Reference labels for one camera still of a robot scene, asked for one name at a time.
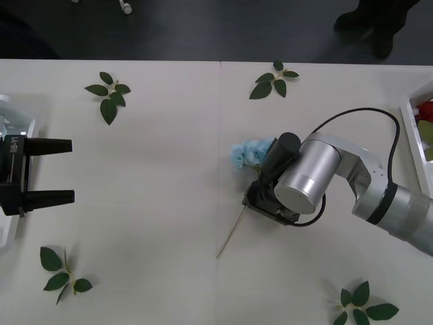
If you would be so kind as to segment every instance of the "person's foot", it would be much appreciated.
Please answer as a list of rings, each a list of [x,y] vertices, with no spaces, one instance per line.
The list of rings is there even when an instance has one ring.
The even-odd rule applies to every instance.
[[[371,49],[373,54],[378,59],[386,59],[392,52],[394,45],[394,35],[380,31],[373,32],[373,39],[371,40]]]
[[[336,32],[343,32],[359,28],[369,28],[372,24],[373,18],[369,11],[357,9],[353,12],[346,12],[338,17],[334,24],[334,30]]]

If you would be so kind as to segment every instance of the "red object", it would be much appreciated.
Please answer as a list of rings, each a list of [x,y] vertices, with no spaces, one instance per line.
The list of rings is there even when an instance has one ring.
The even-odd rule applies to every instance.
[[[433,123],[433,102],[425,102],[417,106],[419,114],[415,116],[417,120],[425,120]]]
[[[433,102],[425,102],[418,106],[419,115],[433,116]]]

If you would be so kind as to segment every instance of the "white container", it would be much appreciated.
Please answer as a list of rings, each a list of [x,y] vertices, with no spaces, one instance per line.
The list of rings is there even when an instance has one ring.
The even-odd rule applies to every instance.
[[[400,99],[400,108],[421,191],[429,197],[433,197],[433,162],[426,161],[424,156],[426,145],[419,136],[415,115],[418,113],[417,106],[431,99],[433,99],[433,75],[408,89]]]

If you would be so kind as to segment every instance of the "dark floor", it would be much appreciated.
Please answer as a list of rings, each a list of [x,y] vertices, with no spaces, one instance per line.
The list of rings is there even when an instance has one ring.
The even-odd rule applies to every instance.
[[[394,51],[373,58],[367,35],[335,19],[357,0],[1,0],[63,59],[206,60],[433,65],[433,1],[421,0]]]

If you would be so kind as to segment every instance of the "white table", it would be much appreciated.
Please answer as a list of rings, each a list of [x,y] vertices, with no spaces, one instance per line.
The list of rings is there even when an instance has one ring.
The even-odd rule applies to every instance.
[[[285,131],[304,139],[327,118],[351,108],[387,109],[400,119],[403,131],[394,158],[394,181],[419,189],[398,99],[401,91],[431,74],[433,68],[285,67],[301,76],[288,83],[286,99],[273,91],[264,100],[251,101],[248,94],[254,80],[270,72],[272,65],[222,64],[219,245],[242,209],[245,189],[229,172],[231,145],[278,137]],[[386,166],[394,137],[389,118],[358,112],[338,118],[323,132],[379,154]],[[247,210],[218,262],[216,324],[332,324],[337,315],[332,301],[339,300],[341,288],[352,290],[362,280],[370,282],[372,303],[383,299],[401,309],[389,324],[431,324],[433,259],[351,215],[355,197],[346,180],[335,177],[326,193],[325,213],[311,227],[284,227]]]
[[[332,181],[326,212],[311,227],[283,227],[248,211],[216,262],[246,189],[231,173],[232,144],[284,131],[304,138],[359,106],[400,116],[399,93],[433,72],[290,68],[301,78],[286,99],[273,92],[252,101],[269,63],[0,61],[0,92],[23,109],[38,107],[45,136],[73,141],[73,153],[41,159],[36,188],[76,191],[74,204],[21,220],[14,247],[0,256],[0,324],[331,324],[329,301],[361,279],[370,281],[373,302],[400,307],[390,324],[429,324],[433,259],[352,216],[355,199],[343,179]],[[99,82],[99,71],[132,89],[111,126],[83,89]],[[386,164],[394,135],[386,117],[353,114],[324,131]],[[417,189],[409,153],[402,133],[394,180]],[[57,293],[42,291],[51,275],[40,266],[44,245],[66,246],[76,275],[95,288],[55,306]]]
[[[36,188],[74,204],[34,211],[0,257],[0,324],[178,324],[213,319],[218,62],[1,61],[0,89],[46,110]],[[108,126],[84,90],[112,73],[132,92]],[[66,247],[95,288],[55,305],[40,246]]]

